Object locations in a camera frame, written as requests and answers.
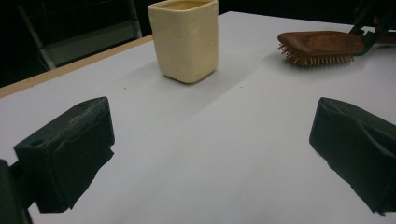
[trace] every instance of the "white table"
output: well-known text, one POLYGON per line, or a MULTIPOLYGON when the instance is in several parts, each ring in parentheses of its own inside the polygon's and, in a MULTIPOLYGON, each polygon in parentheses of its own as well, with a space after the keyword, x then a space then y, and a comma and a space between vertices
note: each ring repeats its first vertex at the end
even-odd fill
POLYGON ((0 158, 71 106, 107 96, 116 144, 73 210, 34 223, 396 223, 372 214, 309 145, 321 96, 396 123, 396 48, 304 69, 283 32, 351 26, 228 12, 219 67, 194 85, 163 76, 152 41, 0 99, 0 158))

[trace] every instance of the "dark background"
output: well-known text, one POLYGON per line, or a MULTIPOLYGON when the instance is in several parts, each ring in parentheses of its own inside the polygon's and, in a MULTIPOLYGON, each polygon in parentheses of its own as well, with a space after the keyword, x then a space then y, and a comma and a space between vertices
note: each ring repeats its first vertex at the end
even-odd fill
MULTIPOLYGON (((134 0, 143 35, 150 35, 147 6, 134 0)), ((310 21, 352 24, 359 0, 219 0, 219 14, 239 11, 310 21)), ((47 71, 16 5, 23 5, 43 44, 81 35, 131 18, 127 0, 2 0, 0 3, 0 87, 47 71)))

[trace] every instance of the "brown hairbrush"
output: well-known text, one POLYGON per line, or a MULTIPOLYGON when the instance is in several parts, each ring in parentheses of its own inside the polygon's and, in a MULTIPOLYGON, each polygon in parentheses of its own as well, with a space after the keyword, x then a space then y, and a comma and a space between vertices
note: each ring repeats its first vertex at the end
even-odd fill
POLYGON ((335 31, 283 33, 277 37, 282 54, 298 65, 349 63, 364 51, 359 35, 335 31))
POLYGON ((377 12, 381 1, 361 1, 356 12, 358 15, 349 33, 336 31, 313 31, 283 33, 277 37, 278 49, 286 54, 292 63, 302 66, 349 63, 354 55, 365 54, 374 43, 396 44, 396 34, 389 30, 396 28, 396 5, 387 5, 380 19, 377 12), (361 29, 369 20, 375 18, 375 32, 361 29))

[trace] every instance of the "table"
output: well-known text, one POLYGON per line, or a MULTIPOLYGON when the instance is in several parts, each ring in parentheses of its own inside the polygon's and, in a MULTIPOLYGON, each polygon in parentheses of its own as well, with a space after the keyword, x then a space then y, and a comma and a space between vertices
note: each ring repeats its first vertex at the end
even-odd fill
POLYGON ((344 24, 219 16, 219 67, 193 85, 163 76, 152 41, 0 99, 0 158, 71 106, 107 96, 116 144, 73 210, 34 223, 395 223, 372 214, 308 143, 318 99, 396 123, 396 48, 292 66, 283 32, 344 24))

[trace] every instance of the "hairbrush bristles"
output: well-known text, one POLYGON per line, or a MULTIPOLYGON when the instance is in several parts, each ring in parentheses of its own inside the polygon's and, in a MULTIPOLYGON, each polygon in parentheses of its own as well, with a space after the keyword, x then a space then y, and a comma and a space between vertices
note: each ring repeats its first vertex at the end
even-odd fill
POLYGON ((335 31, 284 33, 278 40, 282 54, 300 66, 350 63, 364 50, 360 36, 335 31))
POLYGON ((298 64, 300 66, 350 63, 354 61, 352 54, 309 56, 298 53, 297 51, 292 50, 283 44, 279 44, 279 48, 277 49, 281 50, 282 54, 285 54, 286 58, 292 63, 298 64))

